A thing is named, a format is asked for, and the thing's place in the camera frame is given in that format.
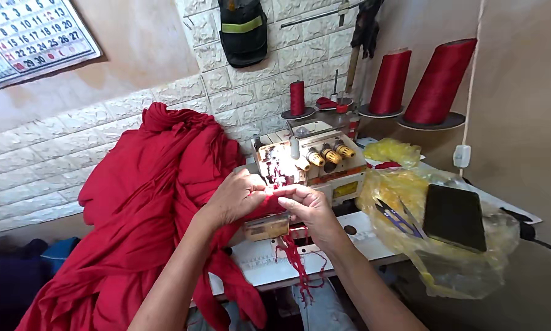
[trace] red bottle cap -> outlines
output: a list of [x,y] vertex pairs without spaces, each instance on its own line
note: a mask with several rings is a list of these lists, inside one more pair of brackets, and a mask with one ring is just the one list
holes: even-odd
[[337,105],[337,114],[345,114],[349,109],[349,105]]

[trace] spool holder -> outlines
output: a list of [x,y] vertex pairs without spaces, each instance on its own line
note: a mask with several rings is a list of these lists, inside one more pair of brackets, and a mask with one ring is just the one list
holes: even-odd
[[292,110],[286,110],[281,114],[281,118],[285,119],[286,121],[291,120],[301,120],[306,117],[310,117],[316,113],[316,109],[312,107],[304,107],[304,113],[302,115],[293,116]]
[[370,118],[390,118],[390,117],[396,117],[404,111],[404,106],[401,106],[398,111],[392,112],[390,114],[372,114],[369,112],[369,104],[364,104],[361,107],[357,109],[360,116],[370,117]]
[[396,122],[401,127],[409,128],[412,130],[418,131],[443,131],[450,130],[465,124],[465,115],[459,114],[457,112],[450,111],[447,115],[447,118],[441,124],[419,124],[412,123],[404,120],[404,115],[400,115]]
[[[347,98],[347,97],[338,98],[337,99],[337,104],[351,106],[353,104],[353,99]],[[318,108],[318,110],[335,110],[335,109],[337,109],[337,107],[334,107],[334,108],[319,108],[318,106],[316,106],[316,107]]]

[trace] white table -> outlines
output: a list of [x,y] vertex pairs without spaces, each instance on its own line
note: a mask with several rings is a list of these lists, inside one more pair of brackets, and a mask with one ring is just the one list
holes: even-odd
[[[375,141],[374,139],[366,138],[359,139],[358,143],[367,145]],[[368,160],[368,162],[373,165],[379,163],[373,160]],[[419,167],[423,169],[434,169],[430,165],[422,162]],[[469,190],[478,193],[480,199],[496,207],[504,207],[507,210],[526,215],[533,220],[533,223],[542,222],[536,215],[530,214],[476,187],[470,186]],[[373,265],[382,266],[408,259],[406,255],[391,252],[382,244],[380,239],[375,236],[369,217],[365,213],[360,211],[358,213],[340,216],[337,219],[343,227],[351,225],[357,230],[355,235],[349,235],[349,237],[356,248],[365,255]],[[231,257],[238,266],[241,267],[247,281],[259,291],[286,287],[299,282],[298,272],[288,263],[287,259],[278,258],[277,263],[275,262],[276,253],[271,240],[261,240],[260,242],[242,241],[232,247],[232,252]],[[318,252],[318,254],[326,257],[323,252]],[[314,253],[302,255],[302,263],[311,279],[335,275],[329,259],[326,260],[324,272],[320,274],[321,268],[325,263],[321,256]],[[214,295],[219,296],[224,293],[224,287],[220,278],[210,274],[210,283]]]

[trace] left hand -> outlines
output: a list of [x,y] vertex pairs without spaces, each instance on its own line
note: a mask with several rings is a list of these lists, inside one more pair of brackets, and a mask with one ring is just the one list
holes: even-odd
[[196,216],[203,216],[217,230],[254,211],[266,198],[265,187],[261,176],[249,174],[248,169],[231,173]]

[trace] electrical cord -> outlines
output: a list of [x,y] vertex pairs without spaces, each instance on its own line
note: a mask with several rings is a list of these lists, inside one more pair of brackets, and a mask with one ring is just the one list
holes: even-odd
[[533,227],[533,225],[528,224],[528,222],[532,222],[528,216],[515,213],[514,211],[507,210],[504,207],[500,207],[500,209],[505,213],[507,213],[508,215],[511,215],[518,221],[518,224],[520,226],[521,239],[527,240],[528,242],[533,242],[535,244],[542,245],[543,247],[551,250],[550,244],[535,238],[537,233],[535,232],[535,228]]

